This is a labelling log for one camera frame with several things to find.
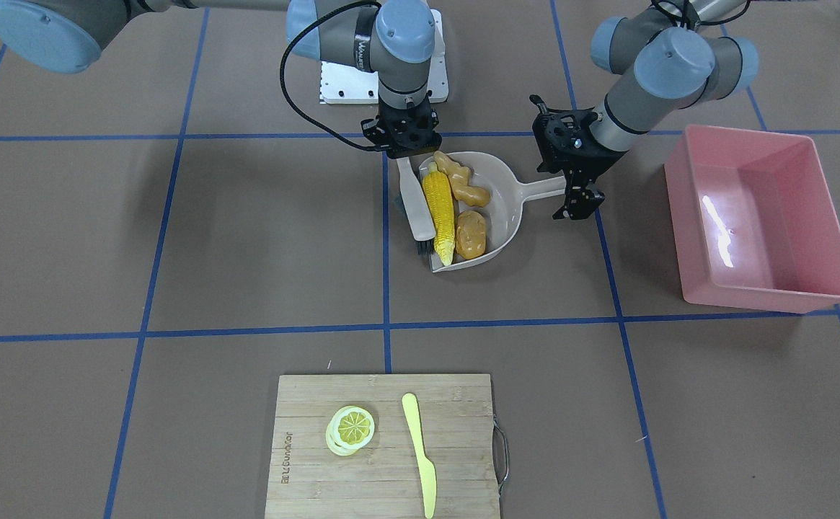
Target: lemon slice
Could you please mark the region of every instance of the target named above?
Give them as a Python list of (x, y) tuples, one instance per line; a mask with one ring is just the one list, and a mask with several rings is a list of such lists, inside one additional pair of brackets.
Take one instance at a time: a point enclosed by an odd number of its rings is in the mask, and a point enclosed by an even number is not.
[(351, 456), (371, 441), (374, 418), (356, 405), (338, 410), (327, 425), (327, 447), (338, 456)]

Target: yellow knife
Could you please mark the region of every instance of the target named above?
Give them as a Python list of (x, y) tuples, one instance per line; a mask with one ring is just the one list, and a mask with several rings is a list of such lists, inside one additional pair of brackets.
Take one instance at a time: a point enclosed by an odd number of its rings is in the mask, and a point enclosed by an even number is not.
[(420, 405), (417, 404), (417, 395), (407, 392), (400, 399), (404, 407), (404, 416), (407, 417), (407, 426), (410, 428), (410, 439), (413, 440), (413, 451), (417, 454), (417, 466), (420, 467), (420, 485), (423, 486), (423, 515), (426, 519), (432, 519), (436, 512), (436, 466), (426, 457), (426, 450), (423, 449), (423, 428), (420, 426)]

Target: knife handle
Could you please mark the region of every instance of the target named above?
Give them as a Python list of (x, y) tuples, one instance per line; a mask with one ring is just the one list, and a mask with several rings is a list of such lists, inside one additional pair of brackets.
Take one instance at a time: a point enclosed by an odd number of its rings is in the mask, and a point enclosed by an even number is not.
[(423, 426), (420, 424), (420, 405), (417, 403), (417, 395), (407, 392), (400, 399), (404, 407), (404, 416), (407, 418), (407, 427), (410, 428), (410, 440), (413, 440), (413, 450), (417, 458), (426, 457), (426, 450), (423, 449)]

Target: cutting board handle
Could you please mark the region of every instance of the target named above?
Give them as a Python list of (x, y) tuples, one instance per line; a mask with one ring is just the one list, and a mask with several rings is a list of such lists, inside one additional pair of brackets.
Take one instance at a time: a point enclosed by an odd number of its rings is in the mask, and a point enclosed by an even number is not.
[(499, 475), (496, 477), (496, 482), (498, 483), (498, 487), (496, 487), (496, 492), (499, 494), (500, 498), (503, 498), (503, 487), (506, 485), (506, 481), (509, 480), (509, 441), (506, 440), (506, 433), (503, 432), (503, 429), (500, 427), (500, 422), (496, 419), (496, 414), (493, 415), (493, 441), (496, 443), (496, 437), (500, 437), (500, 443), (502, 443), (503, 447), (503, 465), (505, 466), (505, 471), (503, 471), (503, 477), (501, 478)]

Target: light blue joint cap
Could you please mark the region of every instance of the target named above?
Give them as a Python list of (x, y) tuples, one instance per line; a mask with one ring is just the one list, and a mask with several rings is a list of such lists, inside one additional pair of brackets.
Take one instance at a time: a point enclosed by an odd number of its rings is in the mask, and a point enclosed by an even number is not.
[(705, 84), (714, 66), (714, 51), (704, 38), (669, 27), (637, 54), (635, 78), (655, 97), (682, 99)]
[(753, 79), (759, 74), (759, 51), (753, 45), (751, 40), (740, 37), (730, 37), (740, 47), (740, 56), (743, 56), (743, 66), (740, 68), (740, 80), (737, 81), (737, 86), (733, 88), (727, 95), (732, 95), (733, 92), (743, 91), (746, 87), (752, 85)]
[(422, 63), (436, 48), (436, 19), (422, 0), (390, 0), (378, 11), (374, 30), (381, 44), (400, 61)]
[(0, 0), (0, 39), (25, 60), (62, 74), (83, 72), (102, 56), (83, 27), (22, 0)]
[[(288, 13), (285, 16), (286, 42), (291, 43), (295, 36), (305, 30), (307, 26), (317, 21), (317, 4), (314, 0), (291, 0), (288, 3)], [(298, 56), (320, 60), (320, 27), (308, 33), (291, 49)]]
[(615, 36), (618, 24), (622, 23), (625, 17), (611, 17), (605, 19), (596, 27), (590, 44), (590, 57), (599, 68), (611, 72), (611, 39)]

